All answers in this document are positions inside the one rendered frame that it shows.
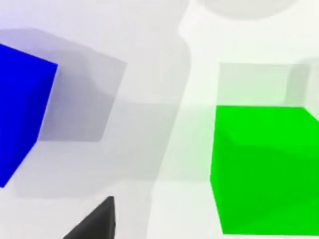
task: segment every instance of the block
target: block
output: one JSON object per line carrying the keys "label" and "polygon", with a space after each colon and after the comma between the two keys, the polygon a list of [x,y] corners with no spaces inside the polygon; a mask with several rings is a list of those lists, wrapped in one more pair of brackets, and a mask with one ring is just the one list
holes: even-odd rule
{"label": "block", "polygon": [[37,141],[57,64],[0,44],[0,187]]}
{"label": "block", "polygon": [[63,239],[114,239],[114,197],[108,197]]}
{"label": "block", "polygon": [[217,106],[211,186],[224,234],[319,236],[319,122],[302,107]]}

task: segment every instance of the white surface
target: white surface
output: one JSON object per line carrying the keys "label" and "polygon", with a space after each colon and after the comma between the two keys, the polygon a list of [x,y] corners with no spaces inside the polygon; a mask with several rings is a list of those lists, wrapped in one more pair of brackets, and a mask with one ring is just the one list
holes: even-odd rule
{"label": "white surface", "polygon": [[101,142],[39,142],[0,190],[0,237],[62,238],[114,195],[116,239],[231,238],[208,184],[219,64],[316,58],[318,5],[237,21],[195,0],[2,0],[1,28],[34,27],[128,66]]}

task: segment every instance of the blue cube face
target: blue cube face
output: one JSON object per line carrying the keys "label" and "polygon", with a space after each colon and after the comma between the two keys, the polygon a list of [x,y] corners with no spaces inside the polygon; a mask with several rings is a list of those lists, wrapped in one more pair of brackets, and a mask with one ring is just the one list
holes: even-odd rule
{"label": "blue cube face", "polygon": [[57,64],[0,45],[0,187],[34,146]]}

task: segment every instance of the green block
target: green block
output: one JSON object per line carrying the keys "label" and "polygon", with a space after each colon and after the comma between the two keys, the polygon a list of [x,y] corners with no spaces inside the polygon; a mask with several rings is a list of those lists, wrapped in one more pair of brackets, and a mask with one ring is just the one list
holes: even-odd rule
{"label": "green block", "polygon": [[218,106],[211,185],[224,234],[319,236],[319,122],[304,108]]}

